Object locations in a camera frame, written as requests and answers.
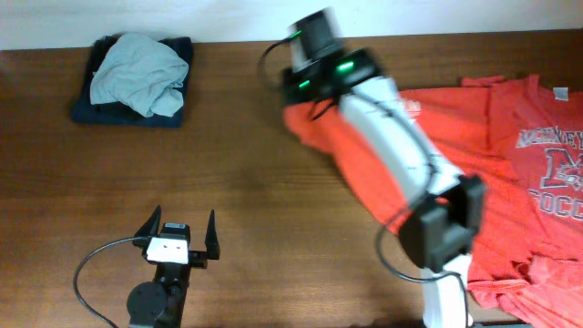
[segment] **navy blue clothing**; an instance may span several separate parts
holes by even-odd
[[[83,89],[79,100],[73,106],[71,111],[71,119],[77,123],[87,124],[109,124],[109,125],[132,125],[141,127],[163,127],[163,128],[178,128],[182,124],[182,115],[184,107],[179,109],[171,118],[154,115],[151,118],[144,118],[139,113],[135,112],[129,106],[120,102],[91,105],[89,97],[89,89],[91,87],[91,79],[93,72],[97,72],[99,66],[106,57],[108,50],[118,41],[117,37],[106,36],[98,40],[91,50],[89,61],[87,62],[87,69],[83,81]],[[173,39],[165,39],[160,43],[169,46],[176,54],[189,64],[192,63],[194,51],[192,49],[192,42],[189,37],[179,37]],[[190,72],[184,78],[182,87],[176,88],[181,94],[182,98],[186,100],[186,92],[189,87]]]

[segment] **white label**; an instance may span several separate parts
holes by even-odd
[[[178,228],[178,229],[184,229],[186,227],[186,224],[180,224],[180,223],[166,223],[164,224],[164,226],[166,228]]]
[[[186,240],[153,237],[146,250],[148,261],[160,263],[189,263],[189,245]]]
[[[568,87],[553,87],[555,100],[568,101]]]

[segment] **wooden desk surface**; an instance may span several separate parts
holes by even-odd
[[[349,40],[369,46],[398,85],[542,75],[583,88],[581,31]],[[392,277],[373,251],[376,221],[331,160],[281,122],[281,96],[255,64],[266,43],[195,45],[186,121],[177,130],[79,126],[68,118],[88,49],[0,52],[0,318],[5,327],[103,327],[71,279],[97,246],[132,235],[161,204],[203,247],[217,212],[222,259],[193,271],[185,327],[348,327],[420,318],[421,287]],[[277,49],[269,70],[288,63]],[[416,269],[389,238],[394,261]],[[119,246],[81,274],[88,301],[120,326],[126,298],[154,267]],[[507,320],[478,308],[478,321]]]

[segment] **white wall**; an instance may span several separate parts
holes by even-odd
[[[342,36],[581,28],[583,0],[0,0],[0,49],[89,46],[144,32],[273,40],[331,6]]]

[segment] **gray cloth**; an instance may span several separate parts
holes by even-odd
[[[149,118],[172,117],[184,105],[182,87],[189,64],[174,50],[139,34],[119,38],[93,76],[91,104],[122,102]]]

